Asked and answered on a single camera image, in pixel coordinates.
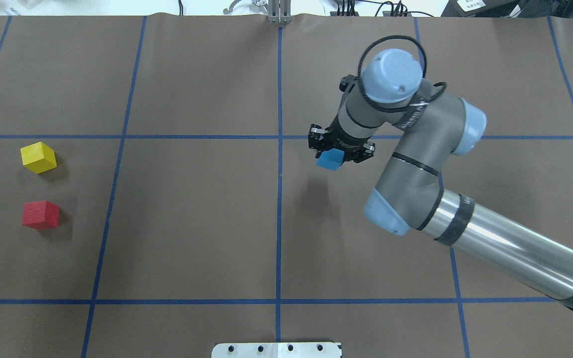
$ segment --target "cable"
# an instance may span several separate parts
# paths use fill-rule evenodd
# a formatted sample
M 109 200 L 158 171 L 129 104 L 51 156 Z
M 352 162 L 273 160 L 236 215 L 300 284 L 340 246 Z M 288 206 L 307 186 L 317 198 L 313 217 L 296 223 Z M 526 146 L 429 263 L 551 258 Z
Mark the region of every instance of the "cable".
M 357 16 L 355 0 L 342 0 L 341 7 L 339 0 L 336 0 L 335 3 L 337 4 L 337 16 Z
M 397 6 L 395 6 L 395 11 L 393 13 L 391 13 L 391 16 L 401 16 L 400 13 L 403 11 L 408 11 L 408 7 L 405 6 L 404 4 L 402 4 L 401 0 L 400 2 L 397 3 Z
M 356 0 L 356 1 L 360 1 L 360 2 L 370 2 L 371 4 L 381 4 L 382 2 L 380 1 L 371 1 L 371 0 Z
M 439 91 L 437 91 L 436 93 L 434 93 L 432 95 L 432 97 L 430 97 L 430 99 L 428 100 L 428 103 L 432 102 L 433 100 L 439 98 L 440 95 L 442 95 L 447 88 L 447 84 L 446 82 L 437 82 L 436 84 L 433 84 L 432 86 L 436 87 L 436 88 L 440 88 Z
M 431 14 L 425 13 L 425 12 L 423 12 L 423 11 L 404 11 L 404 12 L 398 14 L 398 16 L 406 16 L 407 14 L 410 14 L 410 13 L 422 13 L 422 14 L 427 14 L 427 15 L 430 16 L 430 17 L 434 17 L 434 16 L 432 16 Z
M 393 4 L 393 2 L 391 2 L 391 1 L 380 2 L 379 4 L 380 4 L 380 6 L 377 8 L 377 11 L 375 11 L 375 17 L 377 17 L 377 15 L 380 13 L 380 10 L 382 9 L 382 6 L 384 6 L 385 4 L 390 4 L 390 12 L 391 13 L 394 11 L 393 7 L 395 6 L 395 4 Z

